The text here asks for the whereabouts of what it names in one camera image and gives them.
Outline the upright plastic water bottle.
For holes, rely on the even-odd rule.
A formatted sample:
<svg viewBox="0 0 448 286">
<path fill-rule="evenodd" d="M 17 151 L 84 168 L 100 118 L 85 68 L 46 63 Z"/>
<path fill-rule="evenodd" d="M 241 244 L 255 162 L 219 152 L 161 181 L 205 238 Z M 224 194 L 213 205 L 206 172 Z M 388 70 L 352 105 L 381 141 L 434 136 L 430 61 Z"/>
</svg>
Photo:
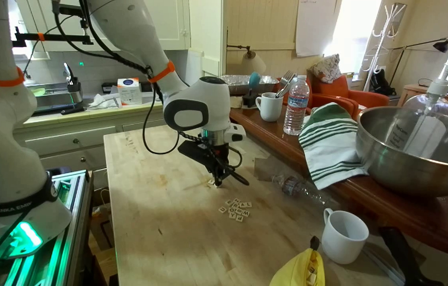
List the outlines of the upright plastic water bottle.
<svg viewBox="0 0 448 286">
<path fill-rule="evenodd" d="M 284 133 L 293 136 L 301 133 L 309 99 L 310 87 L 307 84 L 307 76 L 297 75 L 287 97 Z"/>
</svg>

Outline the black mount bar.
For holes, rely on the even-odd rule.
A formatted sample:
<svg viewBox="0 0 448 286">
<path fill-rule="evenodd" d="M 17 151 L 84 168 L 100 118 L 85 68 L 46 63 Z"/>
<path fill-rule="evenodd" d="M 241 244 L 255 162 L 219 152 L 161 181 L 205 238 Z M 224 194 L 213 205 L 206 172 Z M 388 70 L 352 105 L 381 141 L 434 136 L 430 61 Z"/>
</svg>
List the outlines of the black mount bar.
<svg viewBox="0 0 448 286">
<path fill-rule="evenodd" d="M 15 40 L 12 41 L 13 47 L 26 47 L 26 41 L 71 41 L 81 42 L 84 45 L 93 45 L 91 38 L 86 35 L 50 35 L 48 33 L 23 34 L 19 32 L 19 28 L 15 27 Z"/>
</svg>

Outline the yellow banana-shaped pouch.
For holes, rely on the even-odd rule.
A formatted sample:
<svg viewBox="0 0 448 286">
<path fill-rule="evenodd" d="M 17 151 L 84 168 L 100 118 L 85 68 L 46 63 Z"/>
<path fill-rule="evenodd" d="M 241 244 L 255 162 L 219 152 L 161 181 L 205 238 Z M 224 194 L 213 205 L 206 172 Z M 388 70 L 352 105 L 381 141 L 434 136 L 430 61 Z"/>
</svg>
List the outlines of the yellow banana-shaped pouch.
<svg viewBox="0 0 448 286">
<path fill-rule="evenodd" d="M 325 286 L 325 271 L 318 237 L 313 236 L 310 246 L 280 268 L 269 286 Z"/>
</svg>

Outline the patterned cushion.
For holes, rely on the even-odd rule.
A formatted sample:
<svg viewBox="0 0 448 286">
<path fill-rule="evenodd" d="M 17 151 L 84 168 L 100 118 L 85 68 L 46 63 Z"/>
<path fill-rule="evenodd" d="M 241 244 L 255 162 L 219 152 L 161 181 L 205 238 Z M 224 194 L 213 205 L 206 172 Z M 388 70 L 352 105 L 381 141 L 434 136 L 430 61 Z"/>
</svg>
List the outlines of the patterned cushion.
<svg viewBox="0 0 448 286">
<path fill-rule="evenodd" d="M 340 55 L 332 54 L 323 57 L 318 63 L 311 66 L 309 71 L 322 83 L 331 84 L 343 75 L 340 71 L 339 63 Z"/>
</svg>

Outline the black bag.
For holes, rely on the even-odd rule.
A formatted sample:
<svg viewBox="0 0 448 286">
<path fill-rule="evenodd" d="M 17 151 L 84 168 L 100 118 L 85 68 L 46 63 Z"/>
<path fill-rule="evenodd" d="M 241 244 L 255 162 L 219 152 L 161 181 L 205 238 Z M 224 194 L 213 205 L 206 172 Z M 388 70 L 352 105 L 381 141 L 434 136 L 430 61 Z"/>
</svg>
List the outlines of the black bag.
<svg viewBox="0 0 448 286">
<path fill-rule="evenodd" d="M 377 73 L 373 72 L 369 84 L 369 91 L 373 93 L 383 94 L 388 97 L 396 97 L 396 89 L 391 87 L 385 77 L 384 69 L 380 69 Z"/>
</svg>

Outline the bunch of metal forks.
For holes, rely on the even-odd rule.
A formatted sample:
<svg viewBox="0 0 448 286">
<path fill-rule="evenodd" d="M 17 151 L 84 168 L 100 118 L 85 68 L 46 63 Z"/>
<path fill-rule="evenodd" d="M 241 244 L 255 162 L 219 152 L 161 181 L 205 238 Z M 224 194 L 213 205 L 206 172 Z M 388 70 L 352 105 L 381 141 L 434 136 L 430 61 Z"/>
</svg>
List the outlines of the bunch of metal forks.
<svg viewBox="0 0 448 286">
<path fill-rule="evenodd" d="M 281 98 L 285 95 L 285 93 L 287 92 L 287 89 L 289 89 L 289 86 L 290 86 L 293 78 L 295 78 L 295 76 L 296 76 L 296 73 L 294 73 L 293 71 L 291 71 L 291 70 L 286 71 L 286 73 L 280 79 L 279 83 L 281 84 L 281 88 L 276 93 L 276 98 Z"/>
</svg>

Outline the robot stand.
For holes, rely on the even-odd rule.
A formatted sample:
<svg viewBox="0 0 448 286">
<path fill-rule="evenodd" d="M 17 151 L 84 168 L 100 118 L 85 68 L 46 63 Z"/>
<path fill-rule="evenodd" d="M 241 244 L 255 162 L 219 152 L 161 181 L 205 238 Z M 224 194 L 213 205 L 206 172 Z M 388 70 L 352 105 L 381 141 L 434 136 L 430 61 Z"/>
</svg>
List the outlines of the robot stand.
<svg viewBox="0 0 448 286">
<path fill-rule="evenodd" d="M 90 284 L 86 266 L 93 179 L 90 172 L 58 174 L 53 186 L 70 210 L 67 226 L 48 239 L 25 217 L 0 243 L 0 286 Z"/>
</svg>

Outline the crushed clear plastic bottle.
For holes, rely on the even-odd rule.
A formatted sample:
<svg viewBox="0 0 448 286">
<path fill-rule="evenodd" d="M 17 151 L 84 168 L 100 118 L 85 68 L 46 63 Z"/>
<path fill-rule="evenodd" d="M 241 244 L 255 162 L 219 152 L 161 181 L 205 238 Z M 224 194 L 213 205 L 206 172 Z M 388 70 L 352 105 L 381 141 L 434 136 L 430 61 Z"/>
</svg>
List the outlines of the crushed clear plastic bottle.
<svg viewBox="0 0 448 286">
<path fill-rule="evenodd" d="M 325 208 L 336 209 L 339 207 L 338 202 L 331 197 L 329 192 L 318 190 L 311 181 L 303 178 L 276 157 L 255 158 L 254 176 L 259 181 L 273 183 L 287 196 L 311 200 Z"/>
</svg>

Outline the brown wooden table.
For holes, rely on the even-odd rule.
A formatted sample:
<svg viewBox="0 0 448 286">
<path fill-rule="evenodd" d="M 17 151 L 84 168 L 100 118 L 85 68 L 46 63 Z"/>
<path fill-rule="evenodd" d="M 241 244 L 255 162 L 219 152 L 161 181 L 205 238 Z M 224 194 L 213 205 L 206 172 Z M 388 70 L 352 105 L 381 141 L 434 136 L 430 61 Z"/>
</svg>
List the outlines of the brown wooden table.
<svg viewBox="0 0 448 286">
<path fill-rule="evenodd" d="M 231 109 L 232 122 L 244 127 L 248 136 L 273 151 L 289 167 L 309 178 L 305 154 L 298 138 L 283 132 L 283 119 L 265 122 L 258 109 Z M 331 185 L 330 190 L 365 210 L 387 225 L 421 243 L 448 253 L 448 197 L 413 199 L 387 190 L 371 177 L 352 177 Z"/>
</svg>

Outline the wall lamp with shade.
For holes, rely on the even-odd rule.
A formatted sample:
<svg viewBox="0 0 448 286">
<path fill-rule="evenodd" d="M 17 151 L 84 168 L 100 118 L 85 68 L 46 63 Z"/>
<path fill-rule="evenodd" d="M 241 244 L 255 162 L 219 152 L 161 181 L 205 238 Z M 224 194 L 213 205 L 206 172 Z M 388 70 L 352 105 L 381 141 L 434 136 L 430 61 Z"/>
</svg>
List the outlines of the wall lamp with shade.
<svg viewBox="0 0 448 286">
<path fill-rule="evenodd" d="M 231 64 L 231 67 L 235 72 L 239 72 L 240 74 L 262 74 L 266 71 L 267 65 L 254 50 L 251 50 L 250 45 L 243 46 L 227 44 L 226 47 L 246 50 L 246 52 L 242 55 L 240 63 Z"/>
</svg>

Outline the green striped white towel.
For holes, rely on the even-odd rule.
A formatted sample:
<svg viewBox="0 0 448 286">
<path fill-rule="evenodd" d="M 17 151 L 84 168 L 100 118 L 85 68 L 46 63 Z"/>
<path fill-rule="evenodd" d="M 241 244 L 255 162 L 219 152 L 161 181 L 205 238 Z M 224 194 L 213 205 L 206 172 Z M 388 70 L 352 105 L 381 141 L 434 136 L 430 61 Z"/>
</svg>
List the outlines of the green striped white towel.
<svg viewBox="0 0 448 286">
<path fill-rule="evenodd" d="M 356 150 L 358 124 L 331 102 L 304 118 L 298 141 L 311 181 L 318 190 L 355 176 L 367 176 Z"/>
</svg>

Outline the white door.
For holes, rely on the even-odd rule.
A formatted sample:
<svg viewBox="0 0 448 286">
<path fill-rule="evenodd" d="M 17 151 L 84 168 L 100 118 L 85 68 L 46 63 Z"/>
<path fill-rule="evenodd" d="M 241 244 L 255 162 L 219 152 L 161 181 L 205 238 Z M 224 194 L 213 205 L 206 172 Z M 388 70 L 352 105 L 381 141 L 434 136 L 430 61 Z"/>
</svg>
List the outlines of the white door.
<svg viewBox="0 0 448 286">
<path fill-rule="evenodd" d="M 226 73 L 226 0 L 189 0 L 191 49 L 202 52 L 205 75 Z"/>
</svg>

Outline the white paper sheet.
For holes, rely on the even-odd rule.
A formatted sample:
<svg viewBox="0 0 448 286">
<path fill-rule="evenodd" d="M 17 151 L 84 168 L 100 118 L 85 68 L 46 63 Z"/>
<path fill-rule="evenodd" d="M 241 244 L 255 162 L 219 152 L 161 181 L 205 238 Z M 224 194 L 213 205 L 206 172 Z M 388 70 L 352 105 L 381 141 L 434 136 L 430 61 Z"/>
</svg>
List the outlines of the white paper sheet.
<svg viewBox="0 0 448 286">
<path fill-rule="evenodd" d="M 339 0 L 298 0 L 297 57 L 323 54 L 332 40 L 338 12 Z"/>
</svg>

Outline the white coat rack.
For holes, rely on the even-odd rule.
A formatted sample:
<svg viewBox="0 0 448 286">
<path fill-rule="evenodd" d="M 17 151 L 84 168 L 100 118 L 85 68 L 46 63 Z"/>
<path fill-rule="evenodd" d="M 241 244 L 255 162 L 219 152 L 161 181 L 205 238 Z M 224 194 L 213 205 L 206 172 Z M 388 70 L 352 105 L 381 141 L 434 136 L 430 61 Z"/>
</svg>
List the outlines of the white coat rack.
<svg viewBox="0 0 448 286">
<path fill-rule="evenodd" d="M 384 43 L 387 39 L 393 39 L 398 34 L 406 7 L 407 4 L 402 2 L 383 5 L 384 21 L 382 27 L 378 32 L 373 29 L 371 31 L 371 38 L 368 40 L 368 42 L 372 41 L 376 43 L 376 45 L 365 52 L 365 57 L 363 59 L 361 70 L 366 73 L 365 83 L 362 89 L 364 92 L 369 91 L 372 76 L 379 73 L 381 70 L 379 59 L 381 56 L 389 53 L 389 49 L 384 47 Z"/>
</svg>

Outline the white crumpled cloth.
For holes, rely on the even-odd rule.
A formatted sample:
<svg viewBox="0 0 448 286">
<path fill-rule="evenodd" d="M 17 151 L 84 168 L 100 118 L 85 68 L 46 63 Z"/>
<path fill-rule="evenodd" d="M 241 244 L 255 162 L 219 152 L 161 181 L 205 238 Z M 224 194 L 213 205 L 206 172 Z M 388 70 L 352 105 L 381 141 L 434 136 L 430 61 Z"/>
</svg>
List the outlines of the white crumpled cloth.
<svg viewBox="0 0 448 286">
<path fill-rule="evenodd" d="M 120 95 L 118 93 L 110 93 L 100 95 L 97 94 L 93 101 L 88 105 L 87 109 L 97 110 L 97 109 L 112 109 L 112 108 L 122 108 L 123 105 L 120 100 Z"/>
</svg>

